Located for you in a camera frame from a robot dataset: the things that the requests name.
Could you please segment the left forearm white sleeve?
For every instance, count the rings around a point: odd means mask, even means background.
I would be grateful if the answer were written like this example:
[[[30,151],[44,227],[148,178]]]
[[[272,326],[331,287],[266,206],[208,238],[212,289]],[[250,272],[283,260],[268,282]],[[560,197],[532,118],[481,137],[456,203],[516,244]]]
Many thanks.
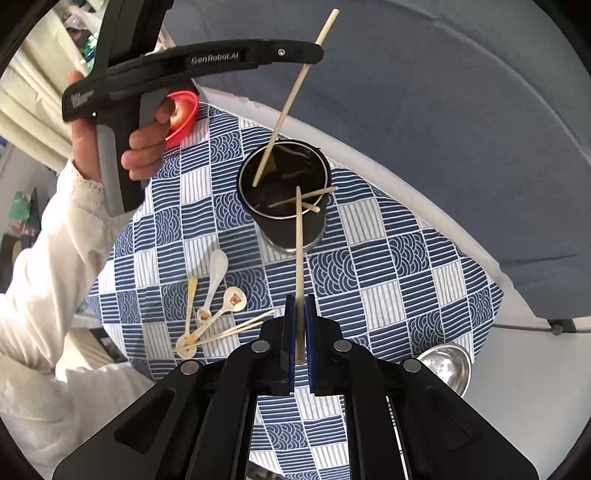
[[[74,313],[130,217],[110,217],[101,184],[60,173],[33,247],[1,296],[1,418],[42,478],[152,386],[130,363],[55,378]]]

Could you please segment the person's left hand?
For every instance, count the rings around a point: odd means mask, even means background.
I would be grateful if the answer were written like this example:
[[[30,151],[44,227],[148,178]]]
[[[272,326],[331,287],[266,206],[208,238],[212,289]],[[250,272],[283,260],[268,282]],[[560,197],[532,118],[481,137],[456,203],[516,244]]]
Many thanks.
[[[154,119],[129,136],[129,148],[122,155],[121,165],[131,180],[149,180],[158,172],[174,111],[174,102],[165,98],[155,111]],[[101,183],[95,119],[77,119],[71,123],[71,130],[73,165],[86,180]]]

